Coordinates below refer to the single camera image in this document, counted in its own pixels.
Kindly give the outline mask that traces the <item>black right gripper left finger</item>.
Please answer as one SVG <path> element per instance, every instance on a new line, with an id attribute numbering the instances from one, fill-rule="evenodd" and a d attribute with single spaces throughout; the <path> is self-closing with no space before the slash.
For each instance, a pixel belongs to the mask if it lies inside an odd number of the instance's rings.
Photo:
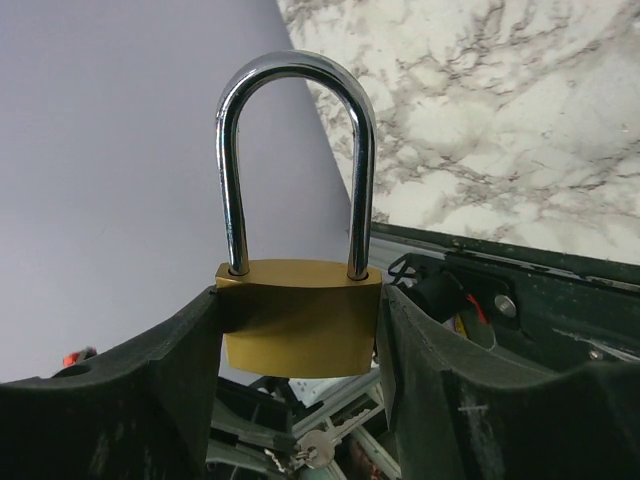
<path id="1" fill-rule="evenodd" d="M 2 384 L 2 478 L 205 478 L 221 343 L 208 287 L 106 352 Z"/>

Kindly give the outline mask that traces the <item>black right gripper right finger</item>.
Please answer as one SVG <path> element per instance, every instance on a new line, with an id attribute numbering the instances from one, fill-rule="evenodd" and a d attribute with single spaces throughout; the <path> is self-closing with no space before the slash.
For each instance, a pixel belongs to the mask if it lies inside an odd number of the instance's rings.
<path id="1" fill-rule="evenodd" d="M 377 331 L 386 416 L 406 479 L 635 479 L 639 367 L 563 374 L 463 338 L 399 288 Z"/>

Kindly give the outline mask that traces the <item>silver key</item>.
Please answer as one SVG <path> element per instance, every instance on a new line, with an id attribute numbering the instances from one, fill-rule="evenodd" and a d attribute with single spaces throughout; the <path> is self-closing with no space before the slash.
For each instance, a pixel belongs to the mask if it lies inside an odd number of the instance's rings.
<path id="1" fill-rule="evenodd" d="M 279 457 L 264 448 L 263 452 L 274 462 L 283 474 L 292 474 L 301 467 L 319 469 L 328 466 L 335 456 L 336 446 L 357 427 L 380 412 L 381 407 L 366 408 L 339 425 L 326 421 L 327 429 L 314 429 L 305 433 L 296 443 L 294 453 L 289 457 Z"/>

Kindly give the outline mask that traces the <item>brass padlock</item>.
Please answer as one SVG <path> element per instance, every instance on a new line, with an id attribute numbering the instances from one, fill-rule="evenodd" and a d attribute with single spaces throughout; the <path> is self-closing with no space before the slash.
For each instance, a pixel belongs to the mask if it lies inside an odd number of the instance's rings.
<path id="1" fill-rule="evenodd" d="M 281 253 L 253 256 L 240 178 L 240 120 L 246 104 L 280 80 L 315 83 L 333 94 L 352 128 L 352 187 L 346 251 L 330 258 L 295 234 Z M 267 53 L 242 66 L 221 94 L 216 160 L 228 258 L 215 274 L 231 367 L 276 377 L 349 377 L 371 368 L 382 274 L 369 263 L 377 132 L 361 84 L 311 52 Z"/>

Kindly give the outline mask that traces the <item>black base frame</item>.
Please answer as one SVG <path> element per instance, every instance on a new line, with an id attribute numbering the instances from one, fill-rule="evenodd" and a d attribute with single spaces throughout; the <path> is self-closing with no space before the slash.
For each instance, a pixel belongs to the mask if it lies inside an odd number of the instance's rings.
<path id="1" fill-rule="evenodd" d="M 639 268 L 377 223 L 371 262 L 439 321 L 552 371 L 639 360 Z"/>

